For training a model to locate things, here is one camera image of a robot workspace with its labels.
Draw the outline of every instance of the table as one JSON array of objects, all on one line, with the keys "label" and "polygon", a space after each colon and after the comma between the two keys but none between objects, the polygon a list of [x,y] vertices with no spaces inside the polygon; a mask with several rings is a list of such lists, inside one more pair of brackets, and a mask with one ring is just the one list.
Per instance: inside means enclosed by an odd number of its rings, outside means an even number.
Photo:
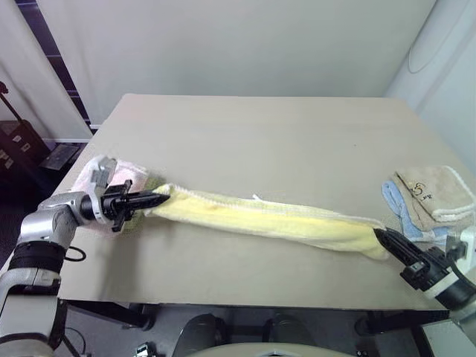
[{"label": "table", "polygon": [[[98,154],[192,190],[313,205],[398,228],[381,185],[398,167],[447,164],[475,178],[401,100],[125,95],[64,178]],[[93,301],[441,309],[394,258],[147,218],[133,234],[79,228],[59,296]]]}]

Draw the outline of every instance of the cable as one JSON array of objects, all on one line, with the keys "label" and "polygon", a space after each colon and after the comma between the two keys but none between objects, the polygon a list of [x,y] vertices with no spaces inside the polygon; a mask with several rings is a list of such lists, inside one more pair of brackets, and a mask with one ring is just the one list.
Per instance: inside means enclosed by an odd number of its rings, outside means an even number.
[{"label": "cable", "polygon": [[460,278],[460,280],[462,280],[467,286],[473,288],[474,290],[476,290],[476,285],[466,277],[465,274],[463,274],[461,272],[461,270],[459,270],[459,268],[456,266],[456,261],[454,260],[454,257],[453,257],[453,254],[447,254],[448,258],[449,258],[449,263],[450,263],[450,266],[451,266],[451,270],[454,272],[454,274]]},{"label": "cable", "polygon": [[81,355],[84,355],[86,353],[86,339],[84,339],[83,334],[79,332],[77,329],[74,329],[73,327],[65,327],[65,330],[67,329],[70,329],[71,331],[75,331],[81,337],[81,340],[83,340],[83,349],[82,349]]},{"label": "cable", "polygon": [[79,249],[78,247],[70,246],[69,249],[72,251],[77,251],[79,254],[81,254],[81,257],[79,258],[70,258],[70,257],[65,257],[65,260],[69,262],[82,262],[84,259],[86,259],[86,253],[84,252],[83,249]]}]

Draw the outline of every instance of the silver robot arm segment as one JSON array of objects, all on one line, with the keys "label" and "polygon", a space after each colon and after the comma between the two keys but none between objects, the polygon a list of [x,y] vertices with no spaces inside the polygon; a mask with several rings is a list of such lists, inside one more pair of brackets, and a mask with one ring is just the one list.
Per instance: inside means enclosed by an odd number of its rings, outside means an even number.
[{"label": "silver robot arm segment", "polygon": [[129,193],[132,182],[109,186],[114,159],[90,162],[87,192],[55,195],[22,222],[8,270],[0,277],[0,356],[52,357],[64,336],[67,306],[58,299],[60,271],[77,227],[93,220],[120,231],[135,210],[169,196]]}]

